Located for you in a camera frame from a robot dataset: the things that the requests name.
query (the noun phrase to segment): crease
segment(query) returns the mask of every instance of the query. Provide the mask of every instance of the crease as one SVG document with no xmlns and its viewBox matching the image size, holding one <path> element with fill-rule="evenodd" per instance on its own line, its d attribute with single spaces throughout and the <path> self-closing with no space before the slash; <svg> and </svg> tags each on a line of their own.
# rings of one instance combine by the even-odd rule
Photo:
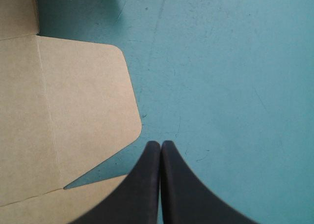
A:
<svg viewBox="0 0 314 224">
<path fill-rule="evenodd" d="M 25 199 L 21 199 L 21 200 L 18 200 L 18 201 L 14 201 L 14 202 L 11 202 L 11 203 L 7 203 L 5 205 L 0 205 L 0 208 L 3 208 L 3 207 L 6 207 L 6 206 L 9 206 L 11 204 L 15 204 L 15 203 L 20 203 L 20 202 L 23 202 L 25 200 L 28 200 L 28 199 L 31 199 L 31 198 L 36 198 L 36 197 L 40 197 L 40 196 L 44 196 L 44 195 L 47 195 L 51 192 L 55 192 L 55 191 L 59 191 L 59 190 L 63 190 L 63 188 L 58 188 L 58 189 L 55 189 L 55 190 L 52 190 L 52 191 L 48 191 L 46 193 L 42 193 L 42 194 L 39 194 L 37 196 L 31 196 L 31 197 L 28 197 L 28 198 L 25 198 Z"/>
<path fill-rule="evenodd" d="M 54 131 L 53 120 L 52 120 L 52 115 L 51 115 L 51 108 L 50 108 L 50 103 L 49 103 L 49 98 L 48 98 L 48 93 L 47 93 L 47 82 L 46 82 L 46 78 L 45 78 L 45 74 L 44 74 L 44 68 L 43 68 L 43 64 L 42 64 L 41 54 L 40 54 L 40 50 L 39 50 L 39 43 L 38 43 L 37 38 L 36 38 L 36 44 L 37 44 L 37 52 L 39 55 L 40 68 L 41 68 L 41 72 L 42 72 L 42 79 L 43 79 L 43 85 L 44 85 L 44 91 L 45 91 L 45 98 L 46 98 L 46 102 L 47 102 L 50 127 L 51 127 L 51 132 L 52 132 L 52 143 L 53 143 L 54 150 L 55 150 L 55 161 L 57 163 L 57 167 L 58 167 L 58 171 L 59 171 L 58 184 L 61 185 L 62 173 L 61 173 L 61 169 L 60 169 L 60 163 L 59 163 L 59 158 L 58 158 L 59 157 L 58 156 L 58 149 L 57 149 L 56 139 L 55 139 L 55 131 Z"/>
<path fill-rule="evenodd" d="M 37 36 L 38 32 L 35 33 L 27 33 L 27 34 L 21 34 L 17 36 L 11 36 L 11 37 L 5 37 L 3 39 L 0 39 L 0 41 L 5 41 L 5 40 L 11 40 L 11 39 L 16 39 L 16 38 L 22 38 L 22 37 L 27 37 L 27 36 Z"/>
</svg>

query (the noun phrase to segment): floor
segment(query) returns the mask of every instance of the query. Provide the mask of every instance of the floor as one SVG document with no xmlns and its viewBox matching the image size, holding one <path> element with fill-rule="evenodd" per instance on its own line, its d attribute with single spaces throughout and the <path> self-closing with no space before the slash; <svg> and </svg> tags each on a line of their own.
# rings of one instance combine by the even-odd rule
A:
<svg viewBox="0 0 314 224">
<path fill-rule="evenodd" d="M 125 174 L 174 140 L 250 218 L 314 223 L 314 0 L 38 0 L 40 34 L 125 55 L 138 140 L 81 178 Z"/>
</svg>

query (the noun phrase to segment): cardboard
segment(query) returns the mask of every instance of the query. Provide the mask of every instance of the cardboard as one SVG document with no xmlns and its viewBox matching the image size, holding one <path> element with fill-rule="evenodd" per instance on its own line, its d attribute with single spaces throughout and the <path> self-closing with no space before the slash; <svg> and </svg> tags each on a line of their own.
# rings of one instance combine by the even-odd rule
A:
<svg viewBox="0 0 314 224">
<path fill-rule="evenodd" d="M 33 0 L 0 0 L 4 223 L 63 223 L 86 212 L 120 180 L 62 188 L 141 131 L 122 52 L 111 45 L 34 35 L 34 5 Z"/>
<path fill-rule="evenodd" d="M 73 221 L 109 195 L 125 176 L 57 190 L 0 208 L 4 224 L 62 224 Z"/>
<path fill-rule="evenodd" d="M 37 34 L 34 0 L 0 0 L 0 40 Z"/>
</svg>

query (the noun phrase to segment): cardboard flap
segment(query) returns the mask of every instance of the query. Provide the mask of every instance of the cardboard flap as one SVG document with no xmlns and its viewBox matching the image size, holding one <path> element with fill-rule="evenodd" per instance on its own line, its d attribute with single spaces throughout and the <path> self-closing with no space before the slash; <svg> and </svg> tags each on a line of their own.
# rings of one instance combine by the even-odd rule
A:
<svg viewBox="0 0 314 224">
<path fill-rule="evenodd" d="M 0 206 L 60 187 L 36 36 L 0 41 Z"/>
<path fill-rule="evenodd" d="M 0 207 L 4 224 L 65 224 L 100 203 L 125 176 L 69 190 L 57 190 Z"/>
<path fill-rule="evenodd" d="M 35 35 L 0 41 L 0 206 L 85 174 L 141 121 L 122 52 Z"/>
<path fill-rule="evenodd" d="M 142 124 L 117 47 L 37 40 L 64 187 L 132 143 Z"/>
<path fill-rule="evenodd" d="M 0 0 L 0 40 L 37 34 L 34 0 Z"/>
</svg>

